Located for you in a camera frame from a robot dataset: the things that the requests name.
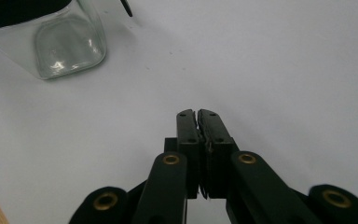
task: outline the white table surface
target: white table surface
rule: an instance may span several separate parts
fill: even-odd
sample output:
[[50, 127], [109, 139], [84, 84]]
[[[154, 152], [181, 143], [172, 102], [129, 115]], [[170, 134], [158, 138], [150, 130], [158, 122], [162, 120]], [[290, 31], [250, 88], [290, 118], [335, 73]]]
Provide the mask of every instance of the white table surface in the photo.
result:
[[[36, 79], [0, 53], [0, 206], [10, 223], [67, 223], [92, 191], [144, 181], [175, 116], [220, 114], [240, 149], [293, 189], [358, 196], [358, 1], [93, 0], [108, 54]], [[224, 200], [187, 223], [229, 223]]]

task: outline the clear glass jar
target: clear glass jar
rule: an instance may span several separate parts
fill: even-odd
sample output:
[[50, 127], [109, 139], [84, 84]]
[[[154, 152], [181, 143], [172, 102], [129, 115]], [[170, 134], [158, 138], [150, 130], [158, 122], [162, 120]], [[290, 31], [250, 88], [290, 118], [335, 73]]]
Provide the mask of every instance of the clear glass jar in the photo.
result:
[[35, 77], [49, 79], [98, 64], [106, 44], [91, 2], [72, 0], [48, 15], [0, 27], [0, 51]]

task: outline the white surface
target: white surface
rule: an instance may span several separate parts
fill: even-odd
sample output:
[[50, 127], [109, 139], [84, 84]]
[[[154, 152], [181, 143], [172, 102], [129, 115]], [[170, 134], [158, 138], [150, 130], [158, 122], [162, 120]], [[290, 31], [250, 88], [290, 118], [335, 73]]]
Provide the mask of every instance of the white surface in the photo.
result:
[[[108, 55], [43, 81], [0, 53], [0, 205], [10, 223], [67, 223], [104, 186], [148, 176], [176, 113], [220, 114], [292, 188], [358, 196], [358, 1], [95, 0]], [[187, 223], [229, 223], [189, 201]]]

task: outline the black jar lid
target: black jar lid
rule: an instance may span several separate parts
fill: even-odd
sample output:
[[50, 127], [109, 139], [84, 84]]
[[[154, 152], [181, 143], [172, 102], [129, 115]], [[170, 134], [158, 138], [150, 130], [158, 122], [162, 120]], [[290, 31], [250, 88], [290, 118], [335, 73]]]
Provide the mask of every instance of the black jar lid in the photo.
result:
[[31, 21], [57, 12], [72, 0], [0, 0], [0, 27]]

